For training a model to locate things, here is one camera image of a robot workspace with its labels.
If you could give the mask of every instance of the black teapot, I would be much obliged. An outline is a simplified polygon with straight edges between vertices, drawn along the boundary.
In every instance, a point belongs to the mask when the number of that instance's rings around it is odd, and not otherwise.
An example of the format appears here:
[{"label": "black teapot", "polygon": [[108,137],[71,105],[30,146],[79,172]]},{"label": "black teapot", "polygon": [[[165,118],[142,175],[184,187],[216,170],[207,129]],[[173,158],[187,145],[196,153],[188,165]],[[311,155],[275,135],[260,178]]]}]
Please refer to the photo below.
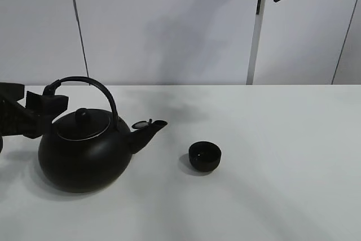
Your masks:
[{"label": "black teapot", "polygon": [[[112,112],[80,108],[51,123],[49,127],[44,125],[60,111],[64,111],[64,105],[61,104],[64,104],[65,100],[67,102],[67,99],[62,95],[55,95],[55,90],[67,81],[87,82],[97,87],[107,97]],[[135,131],[131,132],[124,120],[118,116],[109,90],[88,77],[57,80],[45,87],[43,95],[28,92],[25,110],[40,115],[36,112],[42,108],[44,113],[45,107],[47,117],[43,114],[42,121],[38,121],[43,123],[41,127],[45,130],[39,146],[39,163],[45,176],[55,186],[68,192],[94,191],[116,180],[128,166],[132,155],[145,147],[153,136],[168,124],[166,121],[153,122],[150,119],[134,124],[132,128]],[[23,134],[30,138],[37,136],[30,132]]]}]

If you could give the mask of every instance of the white wall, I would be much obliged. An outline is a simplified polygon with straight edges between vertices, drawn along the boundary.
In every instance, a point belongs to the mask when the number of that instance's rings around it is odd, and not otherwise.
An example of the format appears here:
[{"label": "white wall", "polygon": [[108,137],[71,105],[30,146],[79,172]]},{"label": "white wall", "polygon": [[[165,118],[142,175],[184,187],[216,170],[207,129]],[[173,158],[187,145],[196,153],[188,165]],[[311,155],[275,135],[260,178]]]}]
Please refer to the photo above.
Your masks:
[{"label": "white wall", "polygon": [[244,84],[257,0],[77,0],[90,76]]},{"label": "white wall", "polygon": [[334,84],[361,84],[361,0],[358,0]]},{"label": "white wall", "polygon": [[356,0],[266,0],[254,84],[330,84]]},{"label": "white wall", "polygon": [[72,0],[0,0],[0,81],[85,75]]}]

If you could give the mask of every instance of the white table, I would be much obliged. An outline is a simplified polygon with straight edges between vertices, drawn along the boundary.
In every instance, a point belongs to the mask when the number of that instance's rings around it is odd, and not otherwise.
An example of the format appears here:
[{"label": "white table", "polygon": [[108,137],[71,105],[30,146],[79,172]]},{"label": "white table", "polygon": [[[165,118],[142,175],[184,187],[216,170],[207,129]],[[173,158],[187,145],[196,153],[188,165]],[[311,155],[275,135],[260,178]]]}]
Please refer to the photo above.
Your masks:
[{"label": "white table", "polygon": [[[361,240],[361,86],[109,89],[129,125],[151,117],[169,126],[90,195],[44,182],[39,140],[5,138],[1,241]],[[109,108],[94,87],[57,94],[70,96],[71,110]],[[204,176],[184,156],[201,140],[222,150]]]}]

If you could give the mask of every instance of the teapot body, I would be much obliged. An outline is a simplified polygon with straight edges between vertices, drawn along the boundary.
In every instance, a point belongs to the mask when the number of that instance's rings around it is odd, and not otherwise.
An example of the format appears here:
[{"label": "teapot body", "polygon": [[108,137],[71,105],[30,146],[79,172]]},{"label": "teapot body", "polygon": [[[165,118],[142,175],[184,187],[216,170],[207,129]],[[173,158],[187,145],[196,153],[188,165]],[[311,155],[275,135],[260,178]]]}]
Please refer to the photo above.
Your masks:
[{"label": "teapot body", "polygon": [[118,118],[118,129],[108,127],[101,134],[81,140],[64,139],[56,132],[45,134],[39,146],[39,163],[44,175],[59,189],[89,192],[116,180],[128,166],[132,153],[127,136],[130,129]]}]

